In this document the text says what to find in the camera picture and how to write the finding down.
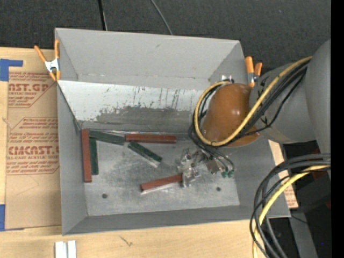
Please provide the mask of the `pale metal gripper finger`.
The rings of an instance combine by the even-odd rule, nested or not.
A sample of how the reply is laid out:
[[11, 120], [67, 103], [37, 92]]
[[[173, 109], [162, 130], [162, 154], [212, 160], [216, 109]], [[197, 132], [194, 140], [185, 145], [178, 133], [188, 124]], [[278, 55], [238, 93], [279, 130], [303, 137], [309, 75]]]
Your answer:
[[182, 172], [182, 182], [181, 187], [187, 188], [190, 186], [191, 182], [198, 179], [200, 177], [200, 173], [198, 169], [189, 168]]
[[182, 150], [179, 158], [176, 159], [177, 171], [188, 171], [195, 167], [200, 153], [198, 150], [191, 152], [189, 148]]

